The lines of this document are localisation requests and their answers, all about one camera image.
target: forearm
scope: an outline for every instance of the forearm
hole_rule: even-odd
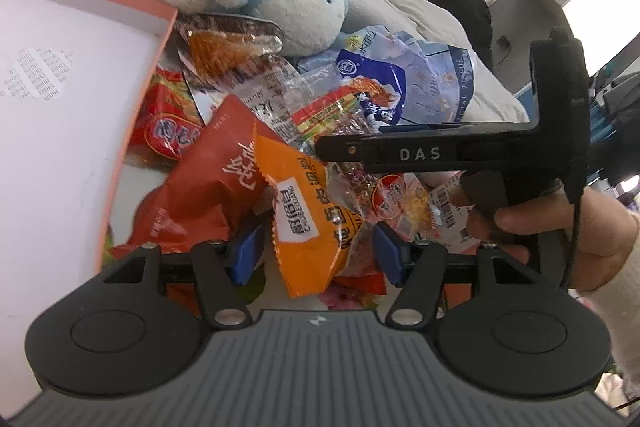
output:
[[[609,328],[613,356],[625,380],[640,391],[640,235],[620,272],[584,296]]]

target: black circular joint cover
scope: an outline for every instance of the black circular joint cover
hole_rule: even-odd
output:
[[[178,375],[200,346],[186,309],[136,285],[92,282],[31,325],[25,352],[38,380],[65,393],[141,393]]]
[[[438,352],[457,374],[494,393],[558,396],[600,376],[610,339],[601,320],[562,290],[505,285],[440,320]]]

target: gray ribbed surface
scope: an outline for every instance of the gray ribbed surface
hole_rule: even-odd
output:
[[[420,335],[389,330],[372,312],[288,311],[214,335],[196,364],[150,393],[91,401],[46,391],[12,420],[16,427],[621,424],[588,393],[526,403],[478,391],[450,374]]]

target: yellow package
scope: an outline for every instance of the yellow package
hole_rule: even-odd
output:
[[[254,147],[276,190],[273,246],[289,296],[320,293],[347,264],[362,218],[329,199],[320,162],[260,134]]]

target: silver screw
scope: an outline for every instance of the silver screw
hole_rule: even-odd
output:
[[[391,320],[401,326],[415,326],[420,324],[424,317],[418,310],[411,308],[400,308],[391,314]]]
[[[214,318],[218,324],[222,324],[224,326],[237,326],[246,320],[246,314],[243,311],[236,310],[235,308],[226,308],[216,313]]]

